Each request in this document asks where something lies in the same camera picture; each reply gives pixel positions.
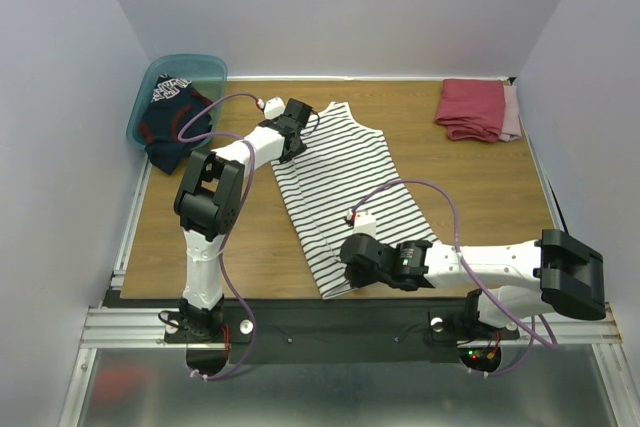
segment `folded clothing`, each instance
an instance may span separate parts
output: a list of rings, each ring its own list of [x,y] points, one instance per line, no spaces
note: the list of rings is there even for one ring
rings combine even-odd
[[[451,140],[475,138],[497,142],[505,114],[504,85],[499,80],[446,79],[436,123]]]
[[[189,151],[199,142],[183,143],[178,133],[211,101],[201,95],[186,79],[163,74],[158,77],[151,103],[142,114],[138,130],[145,139],[149,161],[171,174]],[[184,134],[186,137],[205,134],[211,130],[211,116],[203,115]]]
[[[512,140],[518,140],[522,137],[522,130],[520,129],[520,106],[518,105],[515,85],[504,86],[504,101],[506,107],[504,109],[504,122],[502,123],[500,140],[511,142]]]

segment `laundry basket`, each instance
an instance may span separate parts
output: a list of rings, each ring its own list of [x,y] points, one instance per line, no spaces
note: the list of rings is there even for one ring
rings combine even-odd
[[[138,130],[138,124],[140,124],[142,114],[151,102],[158,77],[162,74],[192,81],[194,88],[212,101],[224,95],[227,83],[227,66],[222,60],[212,55],[174,54],[153,62],[144,74],[127,125],[127,139],[141,150],[145,148],[146,143],[144,136]],[[213,131],[220,117],[220,106],[212,109],[210,115],[211,130]],[[209,139],[205,139],[198,144],[198,147],[204,146],[208,142]]]

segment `wooden table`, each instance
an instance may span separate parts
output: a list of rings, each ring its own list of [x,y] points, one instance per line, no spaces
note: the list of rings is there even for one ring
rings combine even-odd
[[[316,110],[348,101],[358,122],[384,131],[401,177],[424,178],[448,190],[461,214],[467,245],[510,244],[552,227],[526,140],[486,144],[452,142],[433,119],[440,82],[231,82],[228,92],[263,99],[294,97]],[[218,130],[248,134],[262,120],[246,98],[227,102]],[[229,141],[216,139],[214,147]],[[173,213],[186,162],[167,176],[153,169],[124,280],[123,298],[179,298],[185,284],[185,241]],[[443,242],[453,241],[452,215],[435,191],[409,186]],[[248,298],[318,298],[318,289],[285,209],[273,171],[256,171],[254,187],[225,252],[229,275]],[[346,297],[462,295],[467,287],[412,294],[377,284]]]

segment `black and white striped fabric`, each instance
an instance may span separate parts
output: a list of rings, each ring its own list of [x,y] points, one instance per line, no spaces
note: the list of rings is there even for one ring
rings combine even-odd
[[[344,277],[340,247],[351,232],[349,208],[380,184],[398,179],[384,134],[358,124],[349,104],[331,103],[317,130],[314,117],[302,131],[307,150],[286,164],[273,162],[289,216],[323,299],[353,290]],[[362,209],[377,220],[379,241],[436,241],[404,185],[377,194]]]

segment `white wall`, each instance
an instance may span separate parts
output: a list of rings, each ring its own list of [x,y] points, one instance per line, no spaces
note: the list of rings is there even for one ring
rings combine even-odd
[[[569,231],[605,256],[640,385],[640,0],[562,0],[518,86]]]
[[[515,75],[559,0],[119,0],[150,58],[235,75]]]
[[[115,260],[148,61],[117,0],[0,6],[0,423],[51,426]]]

